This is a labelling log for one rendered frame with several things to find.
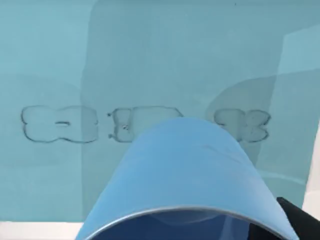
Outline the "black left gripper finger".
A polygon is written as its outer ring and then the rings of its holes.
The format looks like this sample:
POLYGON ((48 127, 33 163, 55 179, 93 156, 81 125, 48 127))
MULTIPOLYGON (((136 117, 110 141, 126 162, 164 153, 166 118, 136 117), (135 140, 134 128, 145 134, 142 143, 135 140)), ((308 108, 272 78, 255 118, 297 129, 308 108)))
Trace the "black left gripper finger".
MULTIPOLYGON (((277 197, 299 240, 320 240, 320 221, 287 199, 277 197)), ((282 240, 271 232, 254 224, 249 225, 247 240, 282 240)))

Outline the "blue cup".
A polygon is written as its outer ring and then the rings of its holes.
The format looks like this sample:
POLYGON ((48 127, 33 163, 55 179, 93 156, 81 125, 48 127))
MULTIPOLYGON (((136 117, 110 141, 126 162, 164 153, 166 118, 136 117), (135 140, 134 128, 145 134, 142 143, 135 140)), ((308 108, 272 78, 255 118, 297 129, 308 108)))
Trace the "blue cup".
POLYGON ((247 240, 250 225, 300 240, 239 143, 177 117, 132 142, 75 240, 247 240))

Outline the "light blue rack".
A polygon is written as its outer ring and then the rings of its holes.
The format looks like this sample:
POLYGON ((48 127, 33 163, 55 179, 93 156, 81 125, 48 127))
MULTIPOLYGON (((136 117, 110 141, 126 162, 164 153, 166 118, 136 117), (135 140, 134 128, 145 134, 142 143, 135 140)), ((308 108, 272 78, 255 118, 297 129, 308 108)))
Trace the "light blue rack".
POLYGON ((320 121, 320 0, 0 0, 0 222, 82 222, 131 141, 225 128, 304 201, 320 121))

